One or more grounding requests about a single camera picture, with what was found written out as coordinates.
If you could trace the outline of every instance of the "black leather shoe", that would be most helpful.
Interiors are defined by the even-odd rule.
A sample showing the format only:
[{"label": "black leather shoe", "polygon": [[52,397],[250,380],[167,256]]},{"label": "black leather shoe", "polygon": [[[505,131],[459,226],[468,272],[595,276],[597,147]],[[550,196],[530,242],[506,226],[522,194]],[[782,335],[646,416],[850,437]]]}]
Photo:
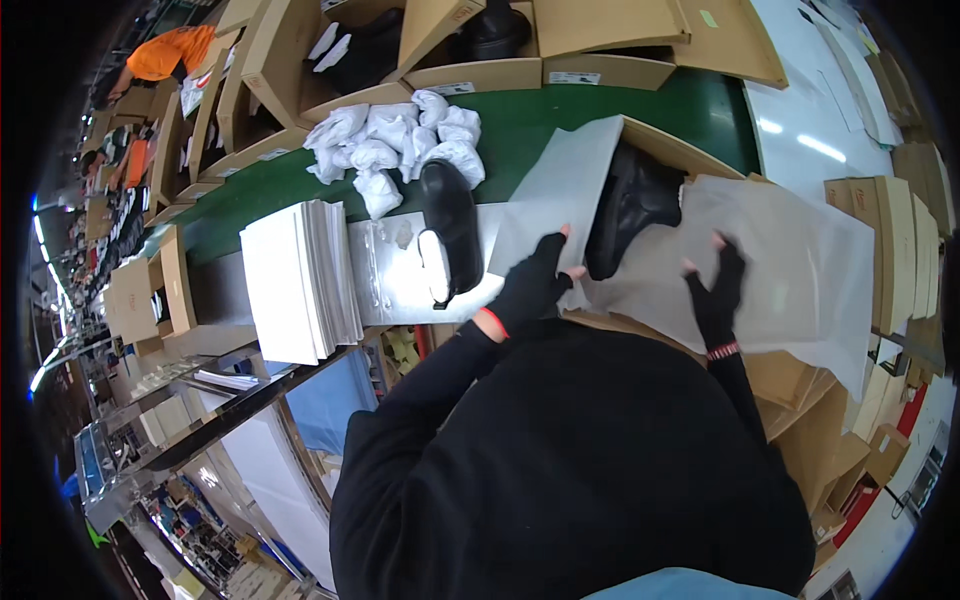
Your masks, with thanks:
[{"label": "black leather shoe", "polygon": [[[438,298],[434,293],[436,303],[433,306],[443,310],[454,296],[472,290],[483,278],[477,207],[469,183],[446,160],[434,158],[423,163],[420,186],[423,189],[424,232],[436,233],[445,251],[447,293],[445,298]],[[420,254],[425,258],[424,250],[421,245]]]},{"label": "black leather shoe", "polygon": [[630,144],[617,144],[587,240],[591,279],[612,277],[627,247],[647,226],[680,224],[680,187],[685,176],[686,172],[660,164]]},{"label": "black leather shoe", "polygon": [[384,11],[362,27],[338,27],[330,52],[350,34],[347,53],[320,73],[320,77],[342,96],[379,84],[396,70],[402,30],[403,10],[396,8]]},{"label": "black leather shoe", "polygon": [[447,53],[455,62],[513,59],[531,35],[530,21],[511,9],[509,0],[489,0],[463,31],[448,38]]}]

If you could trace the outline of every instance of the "black hair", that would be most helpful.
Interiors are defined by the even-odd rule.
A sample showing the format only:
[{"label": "black hair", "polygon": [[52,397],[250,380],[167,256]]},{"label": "black hair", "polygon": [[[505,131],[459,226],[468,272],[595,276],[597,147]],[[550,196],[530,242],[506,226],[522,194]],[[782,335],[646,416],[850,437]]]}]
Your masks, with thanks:
[{"label": "black hair", "polygon": [[94,110],[106,110],[109,108],[110,100],[108,96],[110,95],[110,91],[116,85],[117,80],[120,79],[120,73],[123,72],[124,66],[126,66],[124,63],[118,64],[108,72],[101,75],[100,79],[93,84],[93,87],[90,90],[90,102],[93,105]]},{"label": "black hair", "polygon": [[90,170],[90,165],[93,164],[93,161],[97,159],[98,154],[100,154],[99,150],[90,150],[89,152],[86,152],[81,157],[80,159],[80,176],[81,177],[87,176]]}]

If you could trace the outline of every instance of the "stack of white paper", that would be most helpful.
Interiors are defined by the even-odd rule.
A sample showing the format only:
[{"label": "stack of white paper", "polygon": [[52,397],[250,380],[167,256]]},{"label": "stack of white paper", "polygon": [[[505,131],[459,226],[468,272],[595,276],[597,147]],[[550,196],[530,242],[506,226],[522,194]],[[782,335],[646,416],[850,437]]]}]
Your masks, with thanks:
[{"label": "stack of white paper", "polygon": [[264,360],[316,365],[363,338],[343,203],[294,204],[240,232]]}]

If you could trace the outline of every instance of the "orange shirt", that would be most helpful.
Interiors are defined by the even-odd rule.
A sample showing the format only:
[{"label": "orange shirt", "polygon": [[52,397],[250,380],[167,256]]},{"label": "orange shirt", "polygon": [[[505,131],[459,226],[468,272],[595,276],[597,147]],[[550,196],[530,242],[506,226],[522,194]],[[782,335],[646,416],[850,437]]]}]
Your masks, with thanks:
[{"label": "orange shirt", "polygon": [[204,61],[213,38],[212,25],[180,27],[137,46],[127,59],[127,66],[134,77],[148,82],[170,77],[180,60],[186,72],[192,73]]}]

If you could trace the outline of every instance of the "black boot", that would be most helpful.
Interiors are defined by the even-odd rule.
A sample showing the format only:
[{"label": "black boot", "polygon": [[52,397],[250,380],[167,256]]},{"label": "black boot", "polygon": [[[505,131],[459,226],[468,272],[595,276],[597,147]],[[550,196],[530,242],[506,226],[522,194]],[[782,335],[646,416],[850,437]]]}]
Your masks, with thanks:
[{"label": "black boot", "polygon": [[469,183],[446,160],[434,158],[423,163],[420,186],[423,189],[424,231],[435,232],[445,250],[448,267],[446,298],[434,294],[434,308],[443,310],[454,296],[472,290],[483,278],[477,208]]},{"label": "black boot", "polygon": [[642,150],[622,141],[617,144],[587,240],[591,279],[612,277],[627,247],[647,226],[680,224],[685,176]]}]

